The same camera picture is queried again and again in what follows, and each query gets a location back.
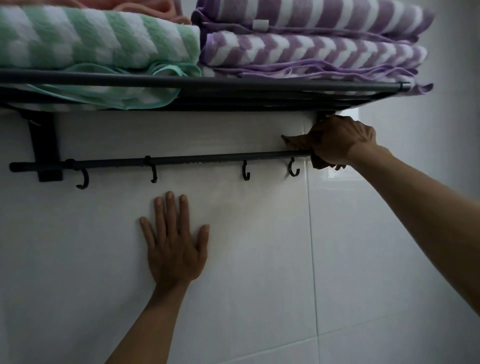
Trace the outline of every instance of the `person's right arm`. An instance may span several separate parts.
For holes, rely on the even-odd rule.
[[[377,145],[375,131],[349,117],[314,127],[310,144],[332,164],[357,170],[388,203],[440,273],[480,315],[480,204]]]

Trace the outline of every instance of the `towel rack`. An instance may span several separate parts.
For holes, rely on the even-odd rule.
[[[209,78],[151,76],[144,74],[99,74],[24,69],[0,69],[0,84],[50,84],[125,87],[180,88],[179,97],[171,104],[154,111],[316,111],[322,115],[357,107],[372,101],[410,90],[409,83],[347,82],[334,80],[299,80],[266,78]],[[76,104],[70,100],[34,92],[0,87],[0,104],[16,109],[29,121],[35,162],[14,162],[12,172],[38,172],[40,182],[62,181],[63,170],[79,170],[84,175],[85,189],[89,184],[88,169],[105,167],[148,166],[152,182],[157,181],[156,166],[185,163],[243,161],[242,174],[246,181],[248,160],[290,159],[307,157],[309,151],[276,151],[264,153],[220,154],[206,156],[103,159],[75,161],[60,160],[54,113],[17,109],[10,103]]]

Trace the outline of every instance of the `white tiled wall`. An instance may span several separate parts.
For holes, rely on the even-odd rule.
[[[360,109],[379,143],[480,196],[480,93],[473,1],[439,11],[421,38],[431,95]],[[185,13],[193,1],[184,1]],[[98,112],[63,115],[63,158],[269,151],[311,126],[308,113]],[[180,311],[171,364],[478,363],[480,319],[354,171],[287,161],[90,171],[38,183],[28,126],[0,120],[0,363],[102,363],[152,291],[137,219],[153,197],[190,198],[212,225],[209,261]]]

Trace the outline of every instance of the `person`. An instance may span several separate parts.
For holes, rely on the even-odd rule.
[[[377,145],[372,127],[350,117],[330,117],[307,137],[317,156],[353,167],[376,189],[434,266],[480,314],[480,205],[395,158]],[[180,226],[172,192],[165,204],[166,215],[163,199],[155,199],[156,234],[146,218],[140,219],[155,291],[107,364],[165,364],[185,292],[205,266],[210,227],[201,227],[194,244],[187,198],[180,197]]]

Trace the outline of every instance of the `person's left hand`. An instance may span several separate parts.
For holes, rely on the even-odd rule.
[[[166,195],[167,214],[161,197],[154,200],[155,235],[146,218],[140,218],[148,245],[148,265],[153,279],[162,288],[177,284],[189,284],[197,279],[207,260],[207,244],[210,225],[203,225],[198,233],[197,244],[190,234],[190,216],[187,196],[180,196],[180,226],[177,226],[177,210],[172,192]]]

